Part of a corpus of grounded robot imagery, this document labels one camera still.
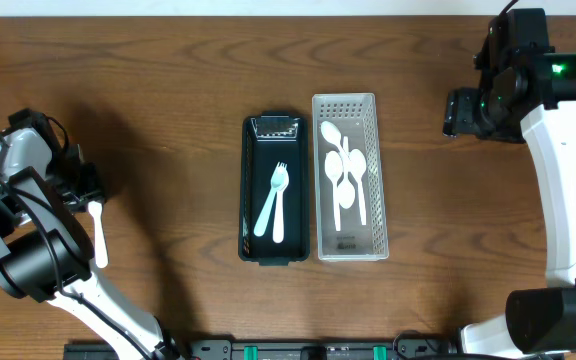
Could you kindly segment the pale green plastic fork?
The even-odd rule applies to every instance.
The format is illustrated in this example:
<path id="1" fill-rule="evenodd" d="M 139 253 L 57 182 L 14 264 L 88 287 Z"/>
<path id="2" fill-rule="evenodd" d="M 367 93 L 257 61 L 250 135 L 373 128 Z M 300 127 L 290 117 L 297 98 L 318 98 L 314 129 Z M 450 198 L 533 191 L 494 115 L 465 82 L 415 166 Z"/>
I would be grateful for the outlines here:
<path id="1" fill-rule="evenodd" d="M 271 207 L 275 206 L 276 204 L 277 192 L 283 181 L 283 175 L 281 174 L 281 167 L 283 164 L 287 166 L 286 163 L 278 162 L 272 173 L 268 196 L 262 206 L 260 214 L 257 218 L 257 222 L 253 228 L 253 234 L 257 237 L 263 236 L 267 230 Z"/>

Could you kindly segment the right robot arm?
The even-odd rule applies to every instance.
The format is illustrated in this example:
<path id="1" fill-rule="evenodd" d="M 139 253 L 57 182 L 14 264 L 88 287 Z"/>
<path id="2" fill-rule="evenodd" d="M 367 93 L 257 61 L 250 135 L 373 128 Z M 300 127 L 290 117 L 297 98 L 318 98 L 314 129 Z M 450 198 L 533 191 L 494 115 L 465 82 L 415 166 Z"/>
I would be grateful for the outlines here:
<path id="1" fill-rule="evenodd" d="M 546 284 L 509 294 L 504 312 L 463 327 L 463 356 L 528 359 L 576 352 L 576 53 L 550 44 L 541 8 L 508 4 L 474 58 L 480 81 L 447 98 L 443 132 L 524 144 L 547 237 Z"/>

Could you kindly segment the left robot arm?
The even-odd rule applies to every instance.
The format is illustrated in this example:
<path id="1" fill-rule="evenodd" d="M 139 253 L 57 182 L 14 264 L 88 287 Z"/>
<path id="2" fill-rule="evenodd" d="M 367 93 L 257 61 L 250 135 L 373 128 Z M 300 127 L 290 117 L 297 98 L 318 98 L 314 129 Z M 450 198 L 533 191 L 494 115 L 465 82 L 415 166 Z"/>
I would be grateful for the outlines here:
<path id="1" fill-rule="evenodd" d="M 179 359 L 161 322 L 103 274 L 106 194 L 55 118 L 29 108 L 0 130 L 0 287 L 62 309 L 121 359 Z"/>

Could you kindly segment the white spoon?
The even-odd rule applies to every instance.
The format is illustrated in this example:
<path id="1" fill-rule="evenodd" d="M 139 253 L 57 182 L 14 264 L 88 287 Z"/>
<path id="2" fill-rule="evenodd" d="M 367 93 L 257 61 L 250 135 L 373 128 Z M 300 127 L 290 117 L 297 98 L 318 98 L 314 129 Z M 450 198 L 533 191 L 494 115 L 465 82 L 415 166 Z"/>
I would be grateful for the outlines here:
<path id="1" fill-rule="evenodd" d="M 349 153 L 351 161 L 351 174 L 357 183 L 357 196 L 360 221 L 363 226 L 367 224 L 366 200 L 363 187 L 363 176 L 367 170 L 367 163 L 364 154 L 359 149 L 353 149 Z"/>
<path id="2" fill-rule="evenodd" d="M 275 214 L 273 222 L 273 235 L 272 239 L 274 243 L 281 243 L 284 240 L 284 200 L 283 195 L 289 184 L 289 174 L 287 166 L 285 164 L 281 167 L 281 174 L 283 175 L 283 181 L 279 190 L 277 192 L 276 204 L 275 204 Z"/>
<path id="3" fill-rule="evenodd" d="M 342 134 L 339 129 L 330 121 L 323 121 L 320 126 L 323 138 L 334 145 L 340 153 L 346 154 L 342 145 Z"/>
<path id="4" fill-rule="evenodd" d="M 349 159 L 348 150 L 349 150 L 348 137 L 343 136 L 341 141 L 341 147 L 339 148 L 338 151 L 342 159 L 342 166 L 343 166 L 343 178 L 338 185 L 338 189 L 341 191 L 341 199 L 339 203 L 343 209 L 350 209 L 353 206 L 355 200 L 355 188 L 349 180 L 351 162 Z"/>
<path id="5" fill-rule="evenodd" d="M 342 160 L 337 152 L 330 151 L 325 157 L 325 174 L 332 184 L 333 219 L 335 230 L 341 230 L 341 216 L 338 199 L 338 181 L 342 175 Z"/>

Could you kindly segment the clear plastic basket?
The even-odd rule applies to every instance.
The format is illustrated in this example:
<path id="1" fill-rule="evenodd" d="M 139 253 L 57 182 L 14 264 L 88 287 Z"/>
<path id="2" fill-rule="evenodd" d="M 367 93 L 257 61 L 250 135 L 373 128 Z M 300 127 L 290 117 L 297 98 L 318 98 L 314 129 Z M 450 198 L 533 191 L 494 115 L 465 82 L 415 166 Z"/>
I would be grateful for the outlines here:
<path id="1" fill-rule="evenodd" d="M 359 149 L 365 156 L 365 226 L 360 221 L 357 183 L 350 168 L 349 180 L 355 188 L 355 200 L 350 209 L 343 209 L 339 203 L 341 230 L 335 230 L 332 184 L 325 174 L 325 157 L 328 152 L 339 150 L 323 138 L 320 130 L 323 121 L 332 122 L 342 137 L 348 137 L 348 155 L 351 150 Z M 312 98 L 312 123 L 319 259 L 329 262 L 386 259 L 389 248 L 375 96 L 372 93 L 316 94 Z"/>

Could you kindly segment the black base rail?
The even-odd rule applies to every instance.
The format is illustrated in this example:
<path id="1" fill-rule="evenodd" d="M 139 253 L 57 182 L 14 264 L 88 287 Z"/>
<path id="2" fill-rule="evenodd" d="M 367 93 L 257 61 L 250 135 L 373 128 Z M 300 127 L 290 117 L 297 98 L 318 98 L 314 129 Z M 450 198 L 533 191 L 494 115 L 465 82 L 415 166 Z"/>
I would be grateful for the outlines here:
<path id="1" fill-rule="evenodd" d="M 271 342 L 204 339 L 172 343 L 157 349 L 154 359 L 193 360 L 333 360 L 333 359 L 463 359 L 451 340 L 428 335 L 403 335 L 390 341 Z"/>

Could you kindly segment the black plastic basket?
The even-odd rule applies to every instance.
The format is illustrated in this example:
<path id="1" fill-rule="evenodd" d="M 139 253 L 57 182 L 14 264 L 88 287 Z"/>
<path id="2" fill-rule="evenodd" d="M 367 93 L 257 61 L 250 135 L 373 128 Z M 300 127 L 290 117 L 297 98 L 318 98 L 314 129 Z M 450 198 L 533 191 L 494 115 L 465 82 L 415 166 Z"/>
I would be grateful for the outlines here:
<path id="1" fill-rule="evenodd" d="M 242 128 L 238 251 L 241 260 L 261 266 L 286 266 L 310 255 L 307 121 L 286 112 L 264 112 L 246 118 Z M 278 162 L 287 164 L 284 191 L 284 240 L 273 242 L 275 206 L 265 234 L 253 228 L 270 190 Z"/>

